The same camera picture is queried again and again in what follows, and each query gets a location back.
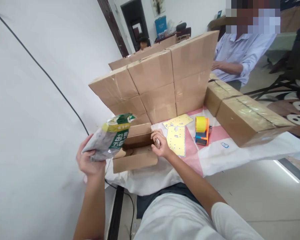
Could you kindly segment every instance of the orange tape dispenser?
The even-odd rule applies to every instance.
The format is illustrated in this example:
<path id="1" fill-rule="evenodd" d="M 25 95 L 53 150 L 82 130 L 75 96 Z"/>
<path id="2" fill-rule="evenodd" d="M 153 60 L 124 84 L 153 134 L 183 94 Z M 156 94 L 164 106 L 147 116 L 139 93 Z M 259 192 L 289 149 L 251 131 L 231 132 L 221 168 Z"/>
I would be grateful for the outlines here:
<path id="1" fill-rule="evenodd" d="M 209 118 L 196 117 L 196 143 L 207 146 L 209 137 Z"/>

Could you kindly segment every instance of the light blue shirt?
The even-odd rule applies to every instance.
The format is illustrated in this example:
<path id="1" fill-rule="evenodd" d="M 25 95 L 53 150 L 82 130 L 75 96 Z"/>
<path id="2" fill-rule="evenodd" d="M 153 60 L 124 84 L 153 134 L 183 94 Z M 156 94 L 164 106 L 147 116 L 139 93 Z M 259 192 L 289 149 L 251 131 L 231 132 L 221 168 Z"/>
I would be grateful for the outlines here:
<path id="1" fill-rule="evenodd" d="M 247 84 L 250 72 L 254 69 L 260 57 L 267 51 L 276 34 L 242 34 L 236 40 L 237 34 L 225 33 L 217 44 L 215 61 L 225 61 L 243 65 L 240 75 L 225 73 L 219 69 L 212 71 L 225 82 L 240 80 L 241 86 Z"/>

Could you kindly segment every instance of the doorway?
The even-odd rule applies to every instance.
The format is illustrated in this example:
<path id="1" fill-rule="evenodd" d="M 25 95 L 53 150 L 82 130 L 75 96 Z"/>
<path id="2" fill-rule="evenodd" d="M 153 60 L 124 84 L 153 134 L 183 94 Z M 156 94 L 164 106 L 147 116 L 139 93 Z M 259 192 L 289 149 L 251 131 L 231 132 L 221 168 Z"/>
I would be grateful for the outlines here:
<path id="1" fill-rule="evenodd" d="M 118 48 L 120 50 L 120 53 L 122 57 L 126 57 L 129 55 L 127 47 L 124 43 L 124 40 L 121 36 L 118 24 L 116 22 L 116 19 L 113 16 L 112 10 L 110 8 L 108 0 L 98 0 L 98 3 L 100 5 L 100 8 L 102 10 L 102 13 L 108 23 L 108 26 L 111 30 L 111 33 L 114 37 L 114 40 L 116 41 Z"/>
<path id="2" fill-rule="evenodd" d="M 141 0 L 127 2 L 121 5 L 121 9 L 135 51 L 139 51 L 140 42 L 147 42 L 147 45 L 149 46 L 149 34 Z"/>

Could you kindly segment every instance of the black cable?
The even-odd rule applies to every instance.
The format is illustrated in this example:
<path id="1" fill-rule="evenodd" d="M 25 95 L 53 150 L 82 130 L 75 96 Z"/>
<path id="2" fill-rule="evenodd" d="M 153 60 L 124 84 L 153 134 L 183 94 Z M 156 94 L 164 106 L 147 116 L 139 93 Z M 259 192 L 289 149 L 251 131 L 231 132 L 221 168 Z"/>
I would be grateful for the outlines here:
<path id="1" fill-rule="evenodd" d="M 86 126 L 84 125 L 82 119 L 80 118 L 80 116 L 78 115 L 78 113 L 76 112 L 76 110 L 73 108 L 73 106 L 71 105 L 71 103 L 68 101 L 68 99 L 63 95 L 63 93 L 61 92 L 61 90 L 59 89 L 59 87 L 56 85 L 56 83 L 52 80 L 52 78 L 49 76 L 49 74 L 37 62 L 37 60 L 32 56 L 32 54 L 28 51 L 28 49 L 23 45 L 23 43 L 21 42 L 21 40 L 17 37 L 17 35 L 12 31 L 12 29 L 6 24 L 6 22 L 1 17 L 0 17 L 0 20 L 9 29 L 9 31 L 12 33 L 12 35 L 18 40 L 18 42 L 21 44 L 21 46 L 24 48 L 24 50 L 26 50 L 26 52 L 30 55 L 30 57 L 32 58 L 32 60 L 34 60 L 35 63 L 41 68 L 41 70 L 47 75 L 47 77 L 50 79 L 50 81 L 53 83 L 53 85 L 57 88 L 57 90 L 59 91 L 59 93 L 63 96 L 64 100 L 66 100 L 66 102 L 69 104 L 69 106 L 71 107 L 71 109 L 77 115 L 77 117 L 79 118 L 80 122 L 82 123 L 82 125 L 84 127 L 84 130 L 86 131 L 87 135 L 89 135 L 89 132 L 88 132 Z M 133 207 L 133 215 L 132 215 L 132 221 L 131 221 L 131 227 L 130 227 L 130 240 L 131 240 L 132 224 L 133 224 L 133 217 L 134 217 L 134 204 L 133 204 L 133 200 L 132 200 L 131 196 L 128 193 L 125 193 L 125 192 L 123 192 L 123 193 L 126 194 L 126 195 L 128 195 L 130 197 L 131 202 L 132 202 L 132 207 Z"/>
<path id="2" fill-rule="evenodd" d="M 71 109 L 74 111 L 74 113 L 77 115 L 77 117 L 79 118 L 80 122 L 82 123 L 84 130 L 86 130 L 86 133 L 89 135 L 88 130 L 86 128 L 86 126 L 84 125 L 82 119 L 80 118 L 80 116 L 78 115 L 78 113 L 76 112 L 76 110 L 73 108 L 73 106 L 71 105 L 71 103 L 68 101 L 68 99 L 63 95 L 63 93 L 61 92 L 61 90 L 58 88 L 58 86 L 56 85 L 56 83 L 52 80 L 52 78 L 49 76 L 49 74 L 43 69 L 43 67 L 41 67 L 41 65 L 37 62 L 37 60 L 32 56 L 32 54 L 28 51 L 28 49 L 23 45 L 23 43 L 20 41 L 20 39 L 17 37 L 17 35 L 11 30 L 11 28 L 6 24 L 6 22 L 0 17 L 1 22 L 9 29 L 9 31 L 12 33 L 12 35 L 18 40 L 18 42 L 21 44 L 21 46 L 23 46 L 24 50 L 26 50 L 26 52 L 30 55 L 30 57 L 35 61 L 35 63 L 41 68 L 41 70 L 47 75 L 47 77 L 50 79 L 50 81 L 53 83 L 53 85 L 57 88 L 57 90 L 59 91 L 59 93 L 63 96 L 64 100 L 67 101 L 67 103 L 69 104 L 69 106 L 71 107 Z"/>
<path id="3" fill-rule="evenodd" d="M 114 189 L 117 189 L 115 186 L 112 186 L 110 183 L 108 183 L 108 181 L 106 179 L 104 181 L 107 184 L 109 184 L 111 187 L 113 187 Z M 132 197 L 130 196 L 130 194 L 125 193 L 125 192 L 123 192 L 123 193 L 129 196 L 131 203 L 132 203 L 132 208 L 133 208 L 133 214 L 132 214 L 132 220 L 131 220 L 131 226 L 130 226 L 130 235 L 129 235 L 129 238 L 131 240 L 132 239 L 132 224 L 133 224 L 133 217 L 134 217 L 134 204 L 133 204 L 133 200 L 132 200 Z"/>

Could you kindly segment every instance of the yellow tape roll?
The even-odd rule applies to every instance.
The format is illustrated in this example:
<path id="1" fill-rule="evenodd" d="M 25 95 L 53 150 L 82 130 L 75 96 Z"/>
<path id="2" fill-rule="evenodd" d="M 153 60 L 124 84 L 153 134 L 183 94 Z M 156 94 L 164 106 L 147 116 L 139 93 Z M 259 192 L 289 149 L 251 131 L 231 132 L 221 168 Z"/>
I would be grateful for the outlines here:
<path id="1" fill-rule="evenodd" d="M 205 132 L 206 131 L 206 118 L 205 117 L 196 117 L 196 132 Z"/>

